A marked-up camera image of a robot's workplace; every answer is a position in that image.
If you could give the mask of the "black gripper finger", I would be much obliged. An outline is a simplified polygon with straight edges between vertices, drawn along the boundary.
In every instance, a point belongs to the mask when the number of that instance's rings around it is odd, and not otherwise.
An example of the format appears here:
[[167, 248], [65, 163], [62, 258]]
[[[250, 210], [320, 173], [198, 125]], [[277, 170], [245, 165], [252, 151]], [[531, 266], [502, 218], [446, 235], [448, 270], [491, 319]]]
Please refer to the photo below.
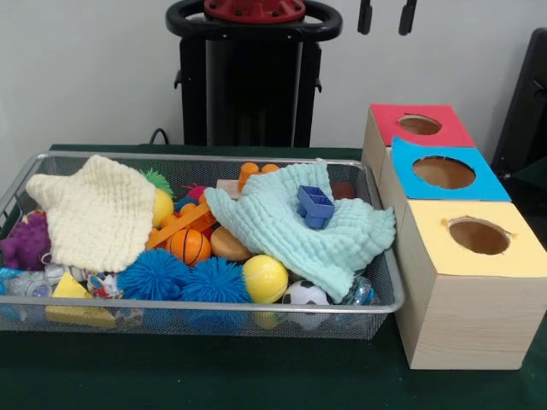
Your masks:
[[403, 5], [399, 21], [398, 34], [406, 36], [412, 32], [417, 0], [407, 0]]
[[359, 8], [359, 17], [357, 31], [362, 35], [368, 35], [371, 29], [373, 16], [373, 7], [371, 0], [361, 0]]

